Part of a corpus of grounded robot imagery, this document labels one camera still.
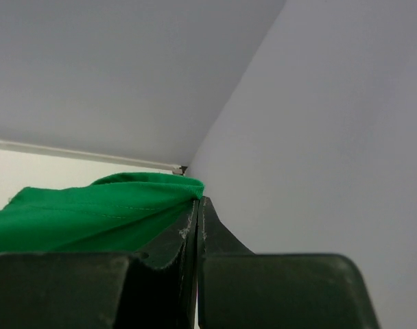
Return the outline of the green t shirt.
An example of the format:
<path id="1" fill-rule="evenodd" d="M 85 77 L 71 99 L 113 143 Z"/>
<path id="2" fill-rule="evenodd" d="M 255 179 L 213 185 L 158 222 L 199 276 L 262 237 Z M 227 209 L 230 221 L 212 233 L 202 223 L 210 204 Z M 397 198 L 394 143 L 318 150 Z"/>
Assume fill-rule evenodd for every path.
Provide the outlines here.
<path id="1" fill-rule="evenodd" d="M 132 252 L 203 192 L 199 180 L 162 173 L 118 173 L 85 187 L 26 187 L 0 210 L 0 253 Z"/>

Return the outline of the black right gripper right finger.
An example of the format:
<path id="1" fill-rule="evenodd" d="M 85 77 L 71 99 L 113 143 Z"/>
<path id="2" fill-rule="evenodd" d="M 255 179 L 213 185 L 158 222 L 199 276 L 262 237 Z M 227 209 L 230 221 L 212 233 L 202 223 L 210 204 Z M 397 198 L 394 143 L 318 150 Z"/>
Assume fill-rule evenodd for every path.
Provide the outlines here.
<path id="1" fill-rule="evenodd" d="M 198 207 L 201 328 L 379 328 L 364 278 L 341 254 L 255 254 Z"/>

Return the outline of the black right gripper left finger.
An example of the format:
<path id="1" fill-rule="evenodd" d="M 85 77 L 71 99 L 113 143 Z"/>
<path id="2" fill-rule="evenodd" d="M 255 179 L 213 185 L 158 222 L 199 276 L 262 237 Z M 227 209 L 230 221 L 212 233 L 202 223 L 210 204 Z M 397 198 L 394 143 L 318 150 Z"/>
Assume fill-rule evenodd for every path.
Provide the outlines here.
<path id="1" fill-rule="evenodd" d="M 0 254 L 0 328 L 191 328 L 198 206 L 133 252 Z"/>

